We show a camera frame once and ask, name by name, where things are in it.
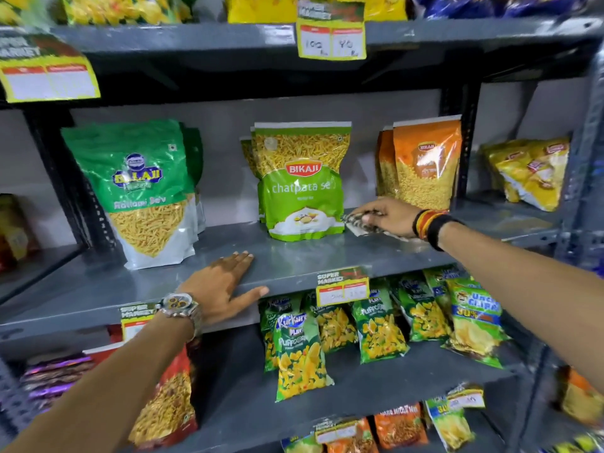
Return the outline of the person's left hand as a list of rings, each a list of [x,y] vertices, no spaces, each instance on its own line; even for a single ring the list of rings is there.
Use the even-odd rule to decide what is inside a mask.
[[[254,261],[248,251],[234,252],[193,273],[176,293],[190,294],[202,309],[203,327],[229,320],[230,300],[242,277]]]

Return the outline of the checkered cleaning cloth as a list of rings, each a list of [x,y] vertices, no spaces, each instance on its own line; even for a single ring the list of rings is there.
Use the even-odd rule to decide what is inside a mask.
[[[341,216],[341,219],[345,224],[346,228],[357,237],[368,236],[370,234],[381,234],[384,236],[395,238],[401,242],[411,242],[413,240],[416,240],[416,238],[400,237],[379,227],[367,225],[362,221],[362,217],[365,214],[366,213],[344,213]]]

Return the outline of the person's right forearm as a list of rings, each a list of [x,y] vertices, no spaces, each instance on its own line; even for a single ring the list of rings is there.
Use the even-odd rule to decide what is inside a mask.
[[[604,394],[603,279],[458,222],[442,226],[439,246]]]

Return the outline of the person's left forearm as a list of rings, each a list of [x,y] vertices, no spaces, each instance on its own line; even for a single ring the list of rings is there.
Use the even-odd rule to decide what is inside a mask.
[[[158,313],[2,453],[114,453],[193,332],[190,319]]]

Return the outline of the green puffed corn packet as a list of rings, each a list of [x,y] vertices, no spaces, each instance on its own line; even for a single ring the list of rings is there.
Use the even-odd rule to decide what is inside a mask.
[[[386,285],[372,282],[368,297],[352,303],[351,314],[356,324],[361,364],[407,354],[409,345],[396,322],[395,307]]]
[[[421,272],[392,278],[390,292],[409,325],[411,342],[448,339],[449,322]]]
[[[357,329],[349,315],[347,304],[321,307],[316,303],[316,293],[309,291],[305,294],[303,306],[310,310],[316,318],[321,347],[325,354],[358,342]]]
[[[276,402],[334,384],[327,372],[320,329],[312,312],[279,315],[273,333],[278,359]]]
[[[260,332],[263,338],[265,357],[264,373],[269,373],[278,368],[278,358],[273,340],[273,331],[280,315],[296,313],[303,300],[303,292],[269,297],[259,304]]]

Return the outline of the orange snack pouch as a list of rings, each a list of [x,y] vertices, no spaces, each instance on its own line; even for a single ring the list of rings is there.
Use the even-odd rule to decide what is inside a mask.
[[[396,197],[421,209],[447,211],[463,145],[461,115],[393,123]]]
[[[385,126],[379,132],[376,151],[376,191],[378,196],[399,197],[393,126]]]

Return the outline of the black wristband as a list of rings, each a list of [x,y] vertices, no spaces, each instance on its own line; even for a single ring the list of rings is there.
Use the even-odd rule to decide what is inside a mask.
[[[442,228],[449,223],[458,223],[462,226],[465,225],[463,222],[449,214],[439,214],[438,216],[434,217],[434,219],[430,221],[427,226],[427,243],[429,243],[430,246],[438,252],[444,252],[444,250],[440,247],[440,232]]]

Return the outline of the light green sev pouch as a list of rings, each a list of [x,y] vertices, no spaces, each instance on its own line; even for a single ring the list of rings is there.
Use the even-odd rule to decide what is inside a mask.
[[[351,121],[256,122],[255,157],[268,235],[281,242],[342,234],[341,163]]]
[[[243,155],[249,165],[249,168],[257,182],[257,196],[259,201],[259,220],[261,223],[266,223],[266,216],[263,207],[263,196],[262,196],[262,175],[257,166],[257,155],[256,155],[256,142],[255,142],[255,131],[251,129],[251,134],[248,137],[241,137],[240,144]]]

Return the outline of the dark green sev pouch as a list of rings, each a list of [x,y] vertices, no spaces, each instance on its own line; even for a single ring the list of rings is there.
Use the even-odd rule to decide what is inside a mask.
[[[193,241],[198,240],[198,235],[206,228],[205,214],[200,199],[199,182],[204,168],[203,146],[200,132],[196,128],[187,127],[179,123],[185,147],[186,165],[191,186],[187,191],[187,200],[191,210],[194,211],[195,224],[193,226]]]
[[[181,125],[175,120],[61,129],[131,271],[195,254],[197,218]]]

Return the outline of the small green snack packet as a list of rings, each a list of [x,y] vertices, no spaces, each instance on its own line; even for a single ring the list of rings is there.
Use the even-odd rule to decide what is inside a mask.
[[[314,432],[304,437],[289,437],[281,440],[283,453],[324,453],[322,443],[316,441]]]

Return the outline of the pile of purple packets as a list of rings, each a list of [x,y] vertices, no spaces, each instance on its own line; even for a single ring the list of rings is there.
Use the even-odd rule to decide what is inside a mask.
[[[60,356],[28,364],[19,383],[36,411],[44,413],[94,367],[93,359],[84,353]]]

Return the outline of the row of plain yellow packets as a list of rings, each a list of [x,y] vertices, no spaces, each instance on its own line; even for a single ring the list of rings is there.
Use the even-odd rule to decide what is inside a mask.
[[[294,23],[299,0],[224,0],[229,23]],[[310,0],[335,8],[335,14],[345,9],[364,6],[366,22],[398,22],[409,19],[407,0]]]

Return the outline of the row of blue packets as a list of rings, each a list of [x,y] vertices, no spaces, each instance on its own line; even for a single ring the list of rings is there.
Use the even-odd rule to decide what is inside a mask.
[[[520,19],[576,14],[593,0],[410,0],[418,19]]]

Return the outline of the yellow and red packet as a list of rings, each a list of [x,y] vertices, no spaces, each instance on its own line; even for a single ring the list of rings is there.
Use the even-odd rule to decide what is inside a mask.
[[[28,220],[13,194],[0,194],[0,274],[41,250]]]

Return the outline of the orange and yellow packet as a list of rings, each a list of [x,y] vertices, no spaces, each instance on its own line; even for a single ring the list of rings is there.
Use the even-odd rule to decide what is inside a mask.
[[[599,426],[604,422],[604,395],[600,394],[572,366],[562,371],[562,412],[587,426]]]

